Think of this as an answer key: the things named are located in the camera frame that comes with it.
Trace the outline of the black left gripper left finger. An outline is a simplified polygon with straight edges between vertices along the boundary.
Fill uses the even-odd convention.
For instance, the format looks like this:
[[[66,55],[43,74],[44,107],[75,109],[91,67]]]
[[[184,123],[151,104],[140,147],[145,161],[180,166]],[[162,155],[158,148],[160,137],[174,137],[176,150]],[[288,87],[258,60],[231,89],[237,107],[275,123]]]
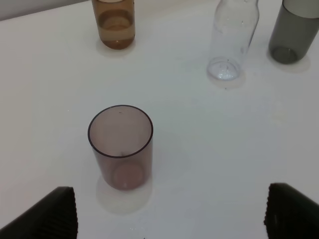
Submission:
[[[2,239],[76,239],[77,236],[72,187],[57,187],[0,230]]]

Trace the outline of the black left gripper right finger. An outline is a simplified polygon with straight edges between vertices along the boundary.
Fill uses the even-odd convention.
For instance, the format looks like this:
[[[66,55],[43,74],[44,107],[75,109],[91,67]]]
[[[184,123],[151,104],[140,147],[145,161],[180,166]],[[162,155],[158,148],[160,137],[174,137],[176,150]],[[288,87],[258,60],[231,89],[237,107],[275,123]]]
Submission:
[[[287,183],[272,183],[264,225],[269,239],[317,239],[319,205]]]

